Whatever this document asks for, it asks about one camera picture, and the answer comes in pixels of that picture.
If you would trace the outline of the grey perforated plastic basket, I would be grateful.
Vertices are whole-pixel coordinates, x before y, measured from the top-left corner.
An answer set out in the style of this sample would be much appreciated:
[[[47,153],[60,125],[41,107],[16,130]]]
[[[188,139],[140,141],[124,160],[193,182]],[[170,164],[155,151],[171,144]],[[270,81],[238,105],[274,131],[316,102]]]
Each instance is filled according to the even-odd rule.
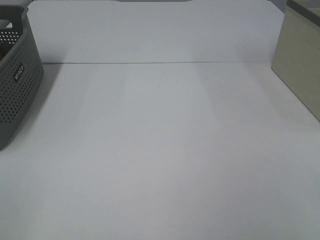
[[[21,5],[1,5],[0,147],[5,148],[24,120],[42,83],[44,69],[27,16]]]

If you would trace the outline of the beige storage box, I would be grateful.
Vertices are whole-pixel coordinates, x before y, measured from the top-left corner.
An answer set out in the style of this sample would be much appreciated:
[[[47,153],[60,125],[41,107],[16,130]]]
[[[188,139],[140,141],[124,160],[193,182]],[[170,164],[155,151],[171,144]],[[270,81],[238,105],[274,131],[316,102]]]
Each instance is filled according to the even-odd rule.
[[[289,0],[271,69],[320,118],[320,2]]]

